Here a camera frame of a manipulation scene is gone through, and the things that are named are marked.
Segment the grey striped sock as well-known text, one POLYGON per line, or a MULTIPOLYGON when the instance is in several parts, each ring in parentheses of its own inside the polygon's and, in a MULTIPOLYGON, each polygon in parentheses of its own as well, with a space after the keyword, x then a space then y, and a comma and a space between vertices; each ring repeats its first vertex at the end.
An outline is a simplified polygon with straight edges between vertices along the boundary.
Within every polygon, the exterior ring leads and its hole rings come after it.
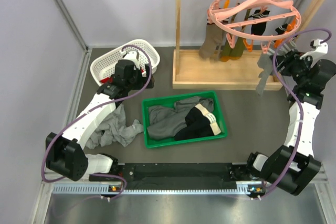
POLYGON ((296 36, 288 40, 286 43, 284 43, 282 46, 278 47, 278 50, 294 50, 296 49, 296 36))
POLYGON ((259 96, 262 96, 267 80, 271 74, 273 74, 273 66, 272 66, 272 58, 273 54, 261 54, 257 65, 259 68, 262 69, 262 72, 259 74, 259 83, 256 86, 256 92, 258 93, 259 96))

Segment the pink round clip hanger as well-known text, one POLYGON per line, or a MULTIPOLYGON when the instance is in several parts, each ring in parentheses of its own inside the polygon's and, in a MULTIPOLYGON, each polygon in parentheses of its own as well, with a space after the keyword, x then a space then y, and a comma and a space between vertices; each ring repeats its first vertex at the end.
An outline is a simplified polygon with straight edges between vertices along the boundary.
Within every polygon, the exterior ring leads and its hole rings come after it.
POLYGON ((288 36, 295 34, 301 26, 302 17, 299 11, 294 7, 292 0, 214 0, 207 11, 207 18, 211 24, 216 24, 226 33, 226 41, 231 48, 235 47, 238 37, 248 41, 283 41, 288 36), (252 19, 247 21, 230 23, 233 15, 247 9, 260 9, 261 11, 269 10, 270 14, 266 18, 252 19), (241 32, 242 26, 251 26, 252 24, 262 22, 272 22, 278 19, 291 18, 291 23, 287 31, 282 35, 257 36, 241 32))

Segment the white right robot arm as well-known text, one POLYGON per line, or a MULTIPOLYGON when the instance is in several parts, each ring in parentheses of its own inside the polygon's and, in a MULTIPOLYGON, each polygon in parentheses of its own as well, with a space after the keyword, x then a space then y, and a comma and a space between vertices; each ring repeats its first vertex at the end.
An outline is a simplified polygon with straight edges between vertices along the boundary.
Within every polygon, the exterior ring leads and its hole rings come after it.
POLYGON ((288 96, 290 122, 285 142, 271 156, 250 154, 245 174, 261 179, 261 188, 252 189, 252 197, 263 197, 275 188, 297 196, 320 171, 314 158, 312 137, 323 103, 326 84, 335 76, 335 63, 327 59, 313 62, 313 54, 294 49, 276 57, 275 65, 283 76, 291 76, 296 85, 288 96))

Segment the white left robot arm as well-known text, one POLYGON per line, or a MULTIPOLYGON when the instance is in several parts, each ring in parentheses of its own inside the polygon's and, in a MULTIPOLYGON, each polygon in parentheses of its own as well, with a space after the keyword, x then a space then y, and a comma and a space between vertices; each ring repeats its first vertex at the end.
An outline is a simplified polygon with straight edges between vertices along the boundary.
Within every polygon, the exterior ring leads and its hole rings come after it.
POLYGON ((114 180, 119 174, 115 160, 106 154, 85 154, 83 149, 99 124, 124 100, 154 87, 150 63, 140 67, 136 59, 121 59, 114 73, 103 83, 84 111, 58 134, 50 133, 45 141, 46 151, 41 166, 41 176, 47 182, 45 169, 78 181, 84 175, 98 174, 114 180))

